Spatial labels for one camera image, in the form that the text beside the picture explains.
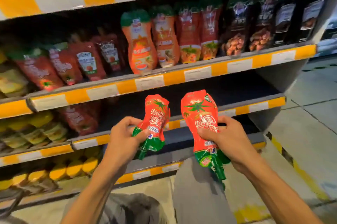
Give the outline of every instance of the ketchup pouch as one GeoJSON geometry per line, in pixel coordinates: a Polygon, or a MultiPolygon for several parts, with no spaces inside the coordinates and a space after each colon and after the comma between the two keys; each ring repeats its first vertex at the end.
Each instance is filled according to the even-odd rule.
{"type": "Polygon", "coordinates": [[[181,99],[181,114],[194,138],[194,155],[203,167],[213,167],[222,181],[226,179],[222,165],[230,160],[212,141],[201,138],[198,128],[218,132],[218,108],[213,98],[205,91],[189,92],[181,99]]]}
{"type": "Polygon", "coordinates": [[[169,101],[159,94],[148,95],[145,99],[145,117],[133,130],[132,136],[136,136],[142,130],[150,130],[149,137],[140,145],[136,157],[142,160],[148,150],[158,151],[164,146],[163,127],[170,120],[169,101]]]}

